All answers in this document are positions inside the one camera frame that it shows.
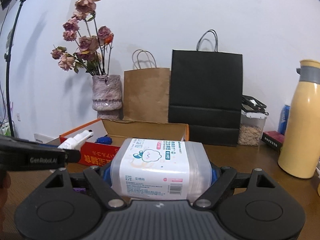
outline blue can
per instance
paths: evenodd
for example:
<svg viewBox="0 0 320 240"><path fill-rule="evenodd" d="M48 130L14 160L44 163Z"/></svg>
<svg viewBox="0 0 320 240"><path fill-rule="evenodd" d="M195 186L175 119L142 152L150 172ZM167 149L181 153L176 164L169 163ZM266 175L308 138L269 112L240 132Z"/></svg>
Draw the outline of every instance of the blue can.
<svg viewBox="0 0 320 240"><path fill-rule="evenodd" d="M281 133L282 135L284 135L285 130L287 128L287 123L288 123L288 118L289 118L289 110L290 110L290 106L285 105L282 108L282 111L280 114L278 133Z"/></svg>

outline kraft paper bag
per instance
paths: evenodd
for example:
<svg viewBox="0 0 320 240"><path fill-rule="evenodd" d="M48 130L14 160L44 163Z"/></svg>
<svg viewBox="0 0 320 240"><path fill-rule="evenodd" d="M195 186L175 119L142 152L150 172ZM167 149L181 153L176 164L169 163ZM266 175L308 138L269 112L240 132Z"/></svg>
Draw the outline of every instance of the kraft paper bag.
<svg viewBox="0 0 320 240"><path fill-rule="evenodd" d="M134 62L136 52L138 66ZM142 52L147 55L150 68L140 66ZM144 50L136 50L132 61L136 69L124 72L124 120L168 122L170 69L157 67L153 55Z"/></svg>
<svg viewBox="0 0 320 240"><path fill-rule="evenodd" d="M215 36L214 51L199 51L207 33ZM242 55L218 52L218 37L208 30L196 50L173 50L169 122L187 123L190 140L211 145L238 142Z"/></svg>

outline leaf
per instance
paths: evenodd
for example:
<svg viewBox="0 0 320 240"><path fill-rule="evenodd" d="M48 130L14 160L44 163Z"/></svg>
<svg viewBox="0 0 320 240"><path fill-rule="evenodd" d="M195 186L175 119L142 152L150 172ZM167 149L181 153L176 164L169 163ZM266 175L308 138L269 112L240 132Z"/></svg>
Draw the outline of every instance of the leaf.
<svg viewBox="0 0 320 240"><path fill-rule="evenodd" d="M81 63L79 63L79 62L76 62L76 66L75 67L76 68L84 68L83 65Z"/></svg>
<svg viewBox="0 0 320 240"><path fill-rule="evenodd" d="M77 60L83 64L82 58L79 57L79 55L78 55L76 52L75 52L74 54L76 54L75 56L76 56Z"/></svg>
<svg viewBox="0 0 320 240"><path fill-rule="evenodd" d="M62 52L66 52L67 51L67 48L66 47L62 47L62 46L57 47L57 49L61 49Z"/></svg>
<svg viewBox="0 0 320 240"><path fill-rule="evenodd" d="M89 60L87 61L87 69L89 70L89 72L96 70L94 64L92 64L92 62Z"/></svg>
<svg viewBox="0 0 320 240"><path fill-rule="evenodd" d="M95 17L96 17L95 14L92 15L89 19L86 20L86 22L91 22Z"/></svg>

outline wooden desk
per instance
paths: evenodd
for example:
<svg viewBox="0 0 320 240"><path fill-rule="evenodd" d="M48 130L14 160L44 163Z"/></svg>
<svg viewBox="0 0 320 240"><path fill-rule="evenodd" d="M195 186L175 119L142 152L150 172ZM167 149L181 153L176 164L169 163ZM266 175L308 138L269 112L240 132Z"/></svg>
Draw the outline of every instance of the wooden desk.
<svg viewBox="0 0 320 240"><path fill-rule="evenodd" d="M210 161L217 166L232 166L240 172L251 172L254 168L264 169L304 208L306 223L299 240L318 240L320 238L320 197L317 194L319 178L297 179L283 172L277 165L278 153L266 145L260 147L205 146ZM69 164L69 172L81 172L86 166ZM11 172L12 186L4 208L6 220L2 240L21 239L13 223L13 214L17 205L30 194L45 178L49 171Z"/></svg>

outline yellow water bottle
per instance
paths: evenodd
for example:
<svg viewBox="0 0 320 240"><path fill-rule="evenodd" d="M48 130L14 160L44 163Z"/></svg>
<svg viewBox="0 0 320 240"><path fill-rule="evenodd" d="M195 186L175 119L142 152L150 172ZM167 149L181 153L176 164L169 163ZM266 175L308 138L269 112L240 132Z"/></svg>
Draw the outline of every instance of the yellow water bottle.
<svg viewBox="0 0 320 240"><path fill-rule="evenodd" d="M320 62L304 59L300 66L278 164L287 173L308 179L320 157Z"/></svg>

